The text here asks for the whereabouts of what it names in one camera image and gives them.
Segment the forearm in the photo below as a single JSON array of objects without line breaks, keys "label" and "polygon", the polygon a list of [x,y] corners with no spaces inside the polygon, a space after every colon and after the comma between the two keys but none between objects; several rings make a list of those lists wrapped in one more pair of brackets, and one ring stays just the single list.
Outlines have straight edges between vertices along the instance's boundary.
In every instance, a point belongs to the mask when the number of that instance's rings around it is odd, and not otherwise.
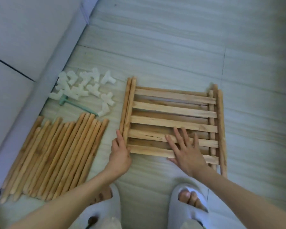
[{"label": "forearm", "polygon": [[213,169],[208,167],[201,172],[199,181],[210,188],[246,228],[286,228],[286,212],[222,177]]},{"label": "forearm", "polygon": [[67,229],[89,206],[95,195],[113,181],[114,178],[103,171],[88,182],[31,212],[14,223],[10,229]]}]

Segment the cabinet door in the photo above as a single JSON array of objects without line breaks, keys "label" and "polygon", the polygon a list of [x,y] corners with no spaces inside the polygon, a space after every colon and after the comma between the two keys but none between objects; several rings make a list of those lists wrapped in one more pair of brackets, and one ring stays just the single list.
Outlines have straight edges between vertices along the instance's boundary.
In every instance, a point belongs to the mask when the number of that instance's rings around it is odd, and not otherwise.
[{"label": "cabinet door", "polygon": [[33,89],[34,82],[0,62],[0,145]]},{"label": "cabinet door", "polygon": [[80,0],[0,0],[0,59],[36,81]]}]

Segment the white slipper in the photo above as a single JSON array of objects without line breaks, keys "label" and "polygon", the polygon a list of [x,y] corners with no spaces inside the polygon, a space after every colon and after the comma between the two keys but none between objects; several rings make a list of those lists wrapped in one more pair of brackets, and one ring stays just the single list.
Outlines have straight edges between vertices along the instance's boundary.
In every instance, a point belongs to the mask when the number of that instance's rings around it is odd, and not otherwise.
[{"label": "white slipper", "polygon": [[86,223],[87,226],[88,219],[91,216],[97,216],[98,222],[91,227],[94,228],[105,217],[115,217],[121,221],[121,203],[119,191],[115,184],[111,184],[110,188],[112,192],[112,198],[87,207],[78,217],[80,222]]},{"label": "white slipper", "polygon": [[[188,189],[189,192],[194,191],[197,193],[199,200],[207,212],[178,200],[179,193],[186,189]],[[174,188],[170,197],[167,229],[180,229],[182,224],[188,219],[197,220],[198,222],[201,222],[206,229],[209,229],[210,220],[208,212],[209,208],[206,198],[203,196],[200,190],[189,184],[180,184]]]}]

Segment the hand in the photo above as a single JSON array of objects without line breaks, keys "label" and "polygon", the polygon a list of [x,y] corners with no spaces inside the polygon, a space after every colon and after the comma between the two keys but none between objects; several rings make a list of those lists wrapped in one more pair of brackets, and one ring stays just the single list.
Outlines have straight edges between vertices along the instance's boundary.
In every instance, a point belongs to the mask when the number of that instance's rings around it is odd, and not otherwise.
[{"label": "hand", "polygon": [[197,134],[194,134],[193,147],[185,128],[182,128],[183,138],[177,128],[174,128],[174,132],[176,135],[177,142],[180,145],[180,149],[178,149],[172,138],[169,135],[166,135],[165,138],[170,144],[176,156],[176,158],[168,158],[168,160],[173,162],[188,176],[198,180],[199,173],[202,170],[209,168],[200,152],[198,136]]},{"label": "hand", "polygon": [[116,131],[116,135],[117,138],[112,141],[109,162],[104,169],[104,172],[107,172],[114,180],[125,174],[131,165],[129,150],[119,130]]}]

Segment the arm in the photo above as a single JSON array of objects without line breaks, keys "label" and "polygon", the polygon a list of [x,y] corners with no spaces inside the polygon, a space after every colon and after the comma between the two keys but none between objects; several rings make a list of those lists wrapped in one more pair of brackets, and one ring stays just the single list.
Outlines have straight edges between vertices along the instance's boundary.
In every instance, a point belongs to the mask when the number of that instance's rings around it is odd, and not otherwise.
[{"label": "arm", "polygon": [[129,151],[120,132],[112,141],[109,162],[105,169],[84,184],[31,212],[11,225],[10,229],[66,229],[90,205],[103,187],[111,184],[131,165]]},{"label": "arm", "polygon": [[233,211],[246,228],[286,228],[286,212],[222,177],[207,165],[200,152],[196,134],[193,147],[184,128],[182,129],[183,137],[176,128],[174,131],[180,149],[167,135],[166,139],[176,155],[175,159],[168,158],[168,160],[175,163],[187,175],[210,188]]}]

